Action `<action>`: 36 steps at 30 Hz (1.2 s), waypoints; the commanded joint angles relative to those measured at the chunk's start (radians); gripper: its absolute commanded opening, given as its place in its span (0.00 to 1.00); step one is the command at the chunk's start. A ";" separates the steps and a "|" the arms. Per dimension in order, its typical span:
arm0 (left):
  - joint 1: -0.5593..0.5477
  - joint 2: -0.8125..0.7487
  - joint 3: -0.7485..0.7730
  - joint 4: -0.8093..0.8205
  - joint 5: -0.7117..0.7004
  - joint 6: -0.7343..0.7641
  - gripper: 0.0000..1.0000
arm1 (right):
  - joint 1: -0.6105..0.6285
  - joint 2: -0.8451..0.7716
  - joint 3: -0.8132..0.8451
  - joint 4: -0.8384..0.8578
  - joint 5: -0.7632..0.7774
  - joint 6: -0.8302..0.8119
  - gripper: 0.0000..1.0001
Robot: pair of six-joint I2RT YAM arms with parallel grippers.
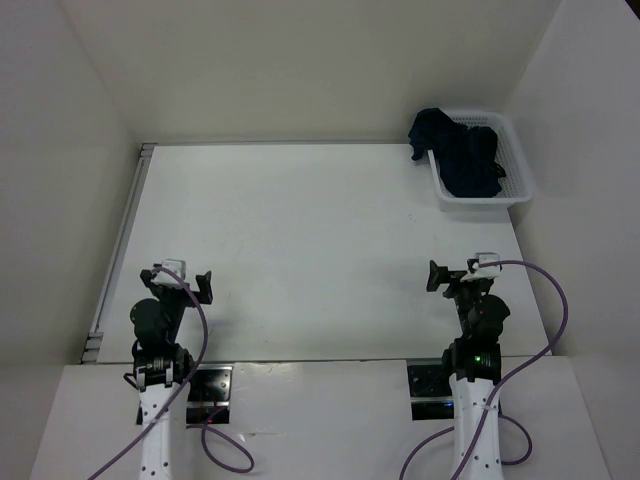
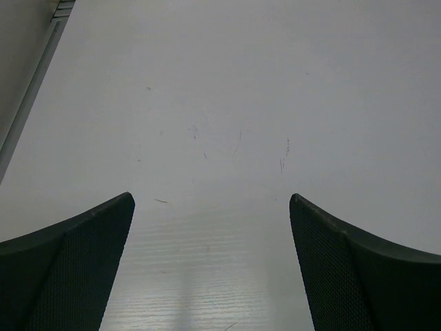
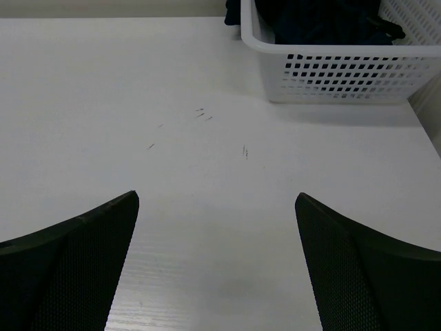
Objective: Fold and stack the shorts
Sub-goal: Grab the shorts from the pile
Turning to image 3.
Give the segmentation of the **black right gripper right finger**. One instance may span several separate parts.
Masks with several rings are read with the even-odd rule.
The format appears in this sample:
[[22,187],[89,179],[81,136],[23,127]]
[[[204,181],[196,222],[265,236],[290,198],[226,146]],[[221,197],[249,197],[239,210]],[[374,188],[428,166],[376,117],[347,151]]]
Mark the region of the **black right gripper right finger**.
[[300,193],[296,220],[323,330],[439,330],[440,253]]

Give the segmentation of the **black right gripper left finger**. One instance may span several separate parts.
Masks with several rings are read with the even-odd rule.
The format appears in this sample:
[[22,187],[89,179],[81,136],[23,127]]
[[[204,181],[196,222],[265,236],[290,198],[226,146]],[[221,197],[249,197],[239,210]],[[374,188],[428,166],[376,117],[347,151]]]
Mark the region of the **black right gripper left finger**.
[[1,242],[1,329],[104,330],[138,213],[129,191]]

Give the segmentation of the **navy blue shorts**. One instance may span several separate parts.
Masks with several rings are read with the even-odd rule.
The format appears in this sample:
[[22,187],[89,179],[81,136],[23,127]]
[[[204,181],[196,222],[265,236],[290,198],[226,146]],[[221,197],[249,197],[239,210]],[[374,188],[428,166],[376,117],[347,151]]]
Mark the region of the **navy blue shorts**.
[[406,37],[380,18],[375,0],[260,0],[256,9],[281,45],[390,46]]

